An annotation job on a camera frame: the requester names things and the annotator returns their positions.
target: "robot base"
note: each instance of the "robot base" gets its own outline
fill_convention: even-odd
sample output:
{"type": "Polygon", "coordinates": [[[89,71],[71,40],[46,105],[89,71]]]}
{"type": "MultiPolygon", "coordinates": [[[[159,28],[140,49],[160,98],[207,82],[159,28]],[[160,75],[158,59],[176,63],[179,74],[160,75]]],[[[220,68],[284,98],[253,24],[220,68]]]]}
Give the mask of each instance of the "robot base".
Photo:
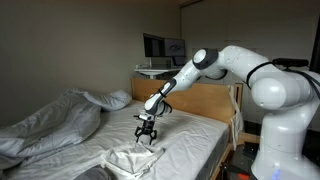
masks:
{"type": "Polygon", "coordinates": [[[284,153],[264,145],[251,166],[259,180],[319,180],[320,168],[301,154],[284,153]]]}

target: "mattress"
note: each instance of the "mattress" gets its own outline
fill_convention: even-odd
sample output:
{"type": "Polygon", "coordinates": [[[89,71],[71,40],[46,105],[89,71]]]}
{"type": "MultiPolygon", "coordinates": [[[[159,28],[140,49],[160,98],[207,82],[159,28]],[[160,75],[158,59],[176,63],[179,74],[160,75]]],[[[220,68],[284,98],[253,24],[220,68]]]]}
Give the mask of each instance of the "mattress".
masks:
{"type": "MultiPolygon", "coordinates": [[[[142,121],[133,115],[143,110],[143,103],[132,101],[124,109],[102,112],[101,124],[83,143],[57,152],[20,168],[6,170],[8,179],[73,179],[101,162],[106,150],[135,141],[134,132],[142,121]]],[[[226,123],[174,110],[159,117],[154,129],[158,137],[152,146],[165,153],[141,179],[208,179],[228,144],[226,123]]]]}

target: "bed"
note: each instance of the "bed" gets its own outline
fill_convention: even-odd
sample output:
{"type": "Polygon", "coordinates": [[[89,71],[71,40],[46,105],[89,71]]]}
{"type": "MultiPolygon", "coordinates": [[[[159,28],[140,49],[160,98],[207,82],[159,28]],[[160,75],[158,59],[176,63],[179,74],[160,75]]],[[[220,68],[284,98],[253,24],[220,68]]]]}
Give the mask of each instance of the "bed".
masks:
{"type": "MultiPolygon", "coordinates": [[[[142,122],[133,115],[143,109],[143,102],[165,81],[134,78],[131,82],[133,100],[119,110],[102,112],[99,126],[88,138],[24,167],[7,169],[5,177],[74,179],[103,164],[101,159],[109,159],[105,154],[114,147],[135,146],[134,131],[142,122]]],[[[241,84],[234,85],[234,89],[236,104],[240,106],[241,84]]],[[[158,138],[149,147],[162,153],[137,176],[128,178],[108,166],[104,170],[111,179],[210,179],[232,140],[230,120],[235,108],[229,90],[226,85],[194,84],[187,91],[170,94],[166,101],[175,110],[157,119],[154,128],[158,138]]]]}

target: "wall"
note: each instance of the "wall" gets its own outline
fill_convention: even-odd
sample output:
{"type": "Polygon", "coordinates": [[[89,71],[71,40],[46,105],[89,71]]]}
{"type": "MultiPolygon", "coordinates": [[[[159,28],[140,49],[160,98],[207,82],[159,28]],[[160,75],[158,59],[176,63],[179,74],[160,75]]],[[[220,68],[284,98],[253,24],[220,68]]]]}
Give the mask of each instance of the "wall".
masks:
{"type": "MultiPolygon", "coordinates": [[[[319,13],[318,0],[206,0],[182,9],[182,38],[186,40],[189,59],[202,47],[221,50],[238,45],[270,60],[310,60],[319,13]]],[[[200,82],[242,81],[229,73],[220,81],[200,82]]],[[[244,119],[251,122],[261,123],[266,113],[254,104],[247,87],[242,108],[244,119]]],[[[320,113],[310,128],[320,131],[320,113]]]]}
{"type": "Polygon", "coordinates": [[[180,36],[178,1],[0,2],[0,127],[68,88],[130,92],[142,33],[180,36]]]}

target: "wooden headboard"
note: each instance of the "wooden headboard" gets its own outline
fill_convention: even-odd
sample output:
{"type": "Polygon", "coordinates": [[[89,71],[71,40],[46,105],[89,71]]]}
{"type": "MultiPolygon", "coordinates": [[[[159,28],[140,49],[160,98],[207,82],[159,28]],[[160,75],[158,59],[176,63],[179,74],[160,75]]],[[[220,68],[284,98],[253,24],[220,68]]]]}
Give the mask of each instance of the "wooden headboard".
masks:
{"type": "MultiPolygon", "coordinates": [[[[131,79],[132,97],[145,102],[166,81],[151,79],[131,79]]],[[[242,84],[234,84],[234,97],[241,109],[242,84]]],[[[195,83],[186,91],[172,92],[165,99],[174,109],[223,121],[231,127],[230,118],[235,110],[227,85],[195,83]]]]}

